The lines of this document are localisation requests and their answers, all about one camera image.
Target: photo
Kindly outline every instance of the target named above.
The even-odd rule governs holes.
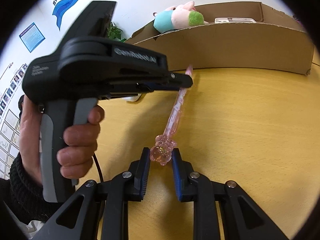
[[[17,84],[20,83],[20,78],[18,77],[18,75],[16,75],[16,76],[14,77],[14,81],[15,81]]]
[[[7,95],[4,95],[3,100],[4,100],[6,103],[8,103],[9,97],[8,97]]]
[[[8,96],[9,96],[9,97],[11,97],[11,96],[12,96],[12,93],[13,93],[13,92],[12,92],[12,90],[11,90],[10,88],[8,88],[8,90],[7,90],[7,94],[8,94]]]
[[[19,76],[23,78],[24,72],[22,70],[19,70]]]
[[[6,104],[4,103],[4,101],[1,101],[0,106],[1,106],[3,109],[5,109]]]
[[[10,87],[11,87],[13,90],[15,90],[16,87],[17,87],[17,85],[16,85],[14,82],[12,82],[11,85],[10,85]]]

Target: yellow table surface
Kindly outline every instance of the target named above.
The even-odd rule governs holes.
[[[106,112],[97,158],[104,179],[126,171],[152,147],[167,123],[176,92],[137,103],[101,101]],[[320,66],[304,76],[275,70],[194,71],[175,135],[183,160],[210,180],[235,180],[292,238],[320,189]],[[99,181],[93,166],[87,179]],[[171,164],[152,163],[147,193],[129,203],[130,240],[192,239],[193,204],[178,202]]]

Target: blue notice board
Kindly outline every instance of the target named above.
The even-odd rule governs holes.
[[[19,37],[29,52],[32,52],[45,39],[35,23],[26,28]]]

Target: gripper handle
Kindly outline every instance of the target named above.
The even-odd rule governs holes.
[[[66,179],[60,173],[57,152],[67,144],[63,132],[72,125],[86,124],[97,98],[79,100],[58,99],[44,103],[41,120],[40,165],[43,197],[47,202],[65,202],[74,192],[78,180]]]

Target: pink wand toy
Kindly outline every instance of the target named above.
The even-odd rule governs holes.
[[[190,65],[186,70],[186,75],[192,77],[192,66]],[[176,133],[179,120],[181,117],[181,106],[183,105],[183,98],[187,92],[186,88],[181,88],[178,92],[177,99],[171,110],[171,114],[164,133],[156,137],[156,145],[150,150],[150,160],[159,162],[165,166],[171,160],[172,150],[177,143],[172,140],[172,136]]]

